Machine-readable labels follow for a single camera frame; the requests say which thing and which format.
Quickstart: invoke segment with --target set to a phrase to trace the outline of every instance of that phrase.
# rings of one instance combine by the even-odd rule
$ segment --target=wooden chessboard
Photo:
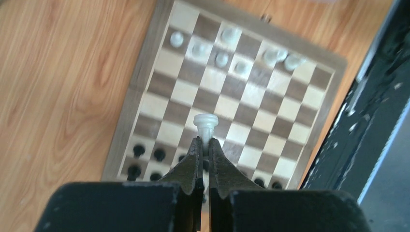
[[[240,30],[234,43],[221,40],[226,28]],[[170,44],[175,31],[184,38],[178,48]],[[204,56],[192,54],[198,43],[205,44]],[[283,62],[267,66],[266,49],[306,61],[291,72]],[[220,52],[229,55],[223,68],[215,64]],[[236,72],[239,62],[251,69]],[[238,169],[267,188],[279,181],[295,189],[345,67],[344,59],[223,2],[158,0],[102,180],[127,180],[133,166],[141,169],[136,180],[166,174],[197,135],[193,117],[211,113],[219,117],[214,137]],[[136,145],[145,150],[138,157]],[[165,158],[158,161],[155,151]]]

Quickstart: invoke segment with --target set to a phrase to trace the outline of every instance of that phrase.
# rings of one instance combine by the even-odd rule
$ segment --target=wooden table
[[[270,14],[272,24],[347,58],[323,140],[391,0],[229,2],[258,17]],[[31,231],[61,184],[100,179],[154,5],[146,0],[5,0],[0,5],[4,231]]]

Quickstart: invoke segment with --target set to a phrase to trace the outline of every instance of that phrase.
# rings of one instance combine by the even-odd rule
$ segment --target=black chess piece
[[[273,182],[272,183],[272,188],[273,189],[278,189],[278,190],[283,189],[282,184],[279,181]]]
[[[180,156],[178,157],[178,162],[181,162],[181,160],[182,160],[183,158],[185,158],[185,155],[180,155]]]
[[[265,183],[262,179],[256,178],[253,182],[255,182],[255,184],[259,185],[260,187],[265,188]]]
[[[158,161],[158,162],[161,162],[161,161],[163,161],[164,159],[165,159],[165,151],[164,151],[164,149],[162,149],[162,148],[157,148],[155,151],[154,151],[154,158]]]
[[[140,144],[135,145],[132,150],[134,152],[134,157],[136,157],[136,158],[140,157],[142,154],[145,153],[144,146],[142,146]]]
[[[204,160],[202,167],[204,171],[208,173],[209,172],[209,161]]]
[[[160,173],[158,173],[158,172],[153,172],[152,174],[151,174],[151,176],[149,177],[149,180],[150,181],[158,181],[159,179],[161,179],[162,178],[162,175],[160,174]]]
[[[141,175],[141,168],[138,165],[134,164],[128,168],[127,174],[128,181],[135,181]]]

